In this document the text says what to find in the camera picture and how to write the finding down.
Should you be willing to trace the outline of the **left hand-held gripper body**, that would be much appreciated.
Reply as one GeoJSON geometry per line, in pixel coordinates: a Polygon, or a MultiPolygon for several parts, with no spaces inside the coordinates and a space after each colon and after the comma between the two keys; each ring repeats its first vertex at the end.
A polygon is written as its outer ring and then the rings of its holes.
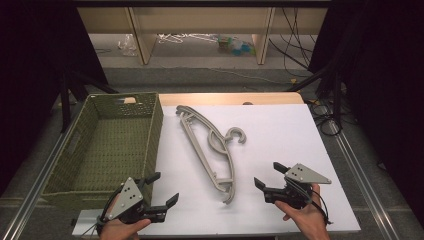
{"type": "Polygon", "coordinates": [[[149,219],[152,223],[161,223],[166,219],[167,207],[149,206],[142,194],[143,188],[138,187],[140,179],[129,177],[111,196],[98,217],[99,224],[119,219],[124,224],[133,224],[142,219],[149,219]]]}

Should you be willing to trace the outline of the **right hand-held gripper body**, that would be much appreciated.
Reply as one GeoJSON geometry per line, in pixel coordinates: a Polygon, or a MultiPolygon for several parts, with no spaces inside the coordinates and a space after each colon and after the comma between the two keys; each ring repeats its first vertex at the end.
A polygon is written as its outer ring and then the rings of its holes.
{"type": "Polygon", "coordinates": [[[265,187],[264,199],[266,203],[281,201],[295,209],[302,209],[312,202],[312,183],[331,184],[332,181],[306,167],[303,164],[295,164],[288,167],[289,170],[283,174],[286,185],[284,188],[265,187]]]}

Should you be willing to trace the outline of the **green woven basket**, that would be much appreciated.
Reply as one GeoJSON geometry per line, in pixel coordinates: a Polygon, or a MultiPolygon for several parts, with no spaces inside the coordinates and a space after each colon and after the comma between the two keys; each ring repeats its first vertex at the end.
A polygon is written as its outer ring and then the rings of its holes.
{"type": "Polygon", "coordinates": [[[41,197],[64,209],[102,208],[127,178],[155,173],[162,122],[156,93],[88,96],[41,197]]]}

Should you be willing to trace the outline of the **grey plastic clothes hanger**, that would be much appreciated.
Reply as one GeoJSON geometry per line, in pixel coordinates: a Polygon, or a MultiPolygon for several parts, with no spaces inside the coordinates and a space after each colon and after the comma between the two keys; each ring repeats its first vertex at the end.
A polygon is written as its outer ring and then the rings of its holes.
{"type": "Polygon", "coordinates": [[[223,135],[218,128],[205,116],[196,111],[190,106],[178,105],[176,107],[176,115],[180,119],[182,128],[188,137],[191,145],[196,152],[200,162],[202,163],[206,173],[208,174],[213,186],[220,192],[226,194],[226,199],[223,200],[224,204],[230,204],[236,192],[236,177],[235,167],[230,153],[228,143],[233,140],[235,136],[238,137],[238,142],[244,144],[247,141],[245,132],[239,127],[230,128],[225,135],[223,135]],[[230,176],[227,178],[218,178],[217,174],[212,170],[206,155],[198,141],[191,124],[193,121],[200,122],[208,130],[207,142],[209,147],[215,152],[226,157],[226,162],[229,167],[230,176]]]}

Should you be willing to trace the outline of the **person's left hand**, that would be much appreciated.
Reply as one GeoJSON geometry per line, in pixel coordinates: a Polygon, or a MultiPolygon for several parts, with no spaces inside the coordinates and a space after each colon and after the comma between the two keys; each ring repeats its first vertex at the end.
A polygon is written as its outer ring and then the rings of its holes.
{"type": "Polygon", "coordinates": [[[138,232],[151,224],[149,219],[142,219],[133,224],[124,224],[119,219],[107,222],[99,235],[100,240],[140,240],[138,232]]]}

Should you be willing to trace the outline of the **person's right hand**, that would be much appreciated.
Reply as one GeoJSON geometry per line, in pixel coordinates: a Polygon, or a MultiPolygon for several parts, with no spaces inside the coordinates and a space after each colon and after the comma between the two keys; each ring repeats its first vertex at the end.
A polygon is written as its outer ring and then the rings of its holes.
{"type": "Polygon", "coordinates": [[[312,203],[295,209],[285,202],[276,201],[275,206],[284,213],[283,220],[293,220],[308,240],[330,240],[321,210],[320,186],[312,185],[312,203]]]}

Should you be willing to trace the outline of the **white table sheet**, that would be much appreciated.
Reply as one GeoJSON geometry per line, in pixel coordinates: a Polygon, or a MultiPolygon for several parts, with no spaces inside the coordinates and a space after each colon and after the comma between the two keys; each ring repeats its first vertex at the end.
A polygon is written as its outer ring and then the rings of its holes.
{"type": "Polygon", "coordinates": [[[200,106],[198,112],[221,133],[232,127],[247,135],[245,143],[232,140],[228,147],[235,165],[235,196],[226,204],[225,194],[212,184],[188,140],[173,106],[163,109],[164,120],[156,169],[162,176],[153,187],[153,202],[171,196],[179,200],[162,223],[141,231],[142,238],[194,238],[275,236],[294,233],[296,225],[265,202],[254,185],[260,179],[269,187],[284,186],[283,174],[273,165],[301,163],[330,179],[321,195],[327,204],[329,230],[357,232],[360,226],[330,161],[309,109],[303,104],[200,106]]]}

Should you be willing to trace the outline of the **black stand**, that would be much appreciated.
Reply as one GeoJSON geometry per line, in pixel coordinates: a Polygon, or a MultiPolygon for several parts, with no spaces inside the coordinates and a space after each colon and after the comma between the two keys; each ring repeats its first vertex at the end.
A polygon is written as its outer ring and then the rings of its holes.
{"type": "Polygon", "coordinates": [[[71,123],[71,104],[69,95],[73,94],[78,102],[84,102],[88,96],[86,85],[108,93],[116,94],[117,91],[112,89],[107,81],[98,81],[86,74],[74,70],[67,70],[60,78],[60,98],[62,104],[62,129],[64,133],[71,123]]]}
{"type": "Polygon", "coordinates": [[[333,96],[333,110],[332,117],[338,124],[341,123],[341,75],[339,74],[338,67],[329,63],[321,70],[307,77],[298,84],[291,86],[288,92],[297,92],[306,86],[319,80],[320,83],[316,89],[316,95],[319,99],[327,98],[329,95],[333,96]]]}

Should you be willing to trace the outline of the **black curtain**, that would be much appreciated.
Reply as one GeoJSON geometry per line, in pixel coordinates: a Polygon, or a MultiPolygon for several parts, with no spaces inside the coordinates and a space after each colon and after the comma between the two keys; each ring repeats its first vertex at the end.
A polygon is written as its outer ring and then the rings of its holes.
{"type": "Polygon", "coordinates": [[[0,195],[79,74],[107,82],[73,0],[0,0],[0,195]]]}
{"type": "Polygon", "coordinates": [[[343,81],[356,118],[424,228],[424,0],[330,0],[309,65],[335,56],[360,15],[343,81]]]}

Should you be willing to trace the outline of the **colourful plastic toys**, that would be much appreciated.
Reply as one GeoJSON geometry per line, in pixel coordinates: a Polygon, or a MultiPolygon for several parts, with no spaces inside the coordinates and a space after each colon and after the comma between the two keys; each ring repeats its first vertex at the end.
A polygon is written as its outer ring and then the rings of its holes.
{"type": "Polygon", "coordinates": [[[217,38],[218,49],[221,52],[231,53],[234,56],[245,54],[255,55],[254,46],[246,41],[242,41],[235,37],[221,36],[217,38]]]}

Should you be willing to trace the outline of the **clear plastic bag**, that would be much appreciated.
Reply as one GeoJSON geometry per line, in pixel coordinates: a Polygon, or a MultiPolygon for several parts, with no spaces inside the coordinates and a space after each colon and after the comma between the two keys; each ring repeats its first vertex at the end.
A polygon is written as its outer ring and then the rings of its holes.
{"type": "Polygon", "coordinates": [[[117,47],[124,56],[135,57],[138,55],[137,44],[132,34],[126,34],[121,40],[119,40],[117,47]]]}

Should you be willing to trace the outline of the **light wooden shelf unit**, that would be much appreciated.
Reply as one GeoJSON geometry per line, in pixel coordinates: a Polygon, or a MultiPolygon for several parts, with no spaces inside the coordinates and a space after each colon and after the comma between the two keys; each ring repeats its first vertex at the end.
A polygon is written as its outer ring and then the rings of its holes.
{"type": "Polygon", "coordinates": [[[266,59],[269,36],[317,35],[325,8],[300,7],[80,7],[78,13],[91,34],[131,34],[139,59],[149,63],[156,36],[167,33],[249,34],[257,63],[266,59]]]}

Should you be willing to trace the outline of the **bundle of white hangers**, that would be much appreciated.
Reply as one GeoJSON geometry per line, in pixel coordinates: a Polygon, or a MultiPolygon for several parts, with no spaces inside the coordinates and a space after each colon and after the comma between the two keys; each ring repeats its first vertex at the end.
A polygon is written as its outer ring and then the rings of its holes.
{"type": "Polygon", "coordinates": [[[218,38],[213,34],[199,34],[199,33],[167,33],[167,34],[158,34],[157,35],[158,42],[160,44],[164,44],[166,42],[182,44],[187,39],[194,39],[200,41],[206,41],[215,43],[218,38]]]}

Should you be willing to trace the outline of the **aluminium table rail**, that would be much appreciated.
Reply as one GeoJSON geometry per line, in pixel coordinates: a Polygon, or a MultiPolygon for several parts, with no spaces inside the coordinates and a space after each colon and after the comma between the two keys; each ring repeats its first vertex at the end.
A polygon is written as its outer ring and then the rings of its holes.
{"type": "Polygon", "coordinates": [[[393,221],[372,187],[342,128],[334,120],[330,121],[329,126],[383,238],[385,240],[400,240],[393,221]]]}
{"type": "Polygon", "coordinates": [[[51,110],[28,156],[0,196],[0,240],[80,240],[72,235],[78,211],[41,198],[63,141],[61,111],[51,110]]]}

